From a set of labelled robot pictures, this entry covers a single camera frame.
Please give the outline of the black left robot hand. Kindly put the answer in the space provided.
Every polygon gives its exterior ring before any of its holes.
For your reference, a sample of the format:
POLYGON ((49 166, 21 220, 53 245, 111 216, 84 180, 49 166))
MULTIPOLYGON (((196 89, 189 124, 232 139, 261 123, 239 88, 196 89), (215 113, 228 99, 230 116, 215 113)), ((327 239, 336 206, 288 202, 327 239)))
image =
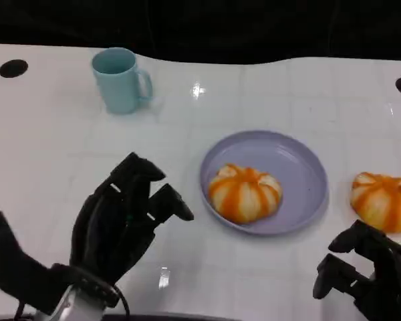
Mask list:
POLYGON ((154 230, 175 215, 194 215, 169 184, 151 193, 166 175, 151 161, 130 153, 85 200, 72 231, 70 265, 110 285, 145 254, 154 230))

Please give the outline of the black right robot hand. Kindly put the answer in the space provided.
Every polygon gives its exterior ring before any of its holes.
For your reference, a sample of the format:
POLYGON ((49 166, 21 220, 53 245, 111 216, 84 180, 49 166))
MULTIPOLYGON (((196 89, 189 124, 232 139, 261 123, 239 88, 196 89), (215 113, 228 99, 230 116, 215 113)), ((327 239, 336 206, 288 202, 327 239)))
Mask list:
POLYGON ((325 298, 332 289, 348 294, 367 320, 401 320, 401 245, 357 220, 328 246, 332 253, 358 255, 374 264, 370 277, 329 253, 317 267, 313 297, 325 298))

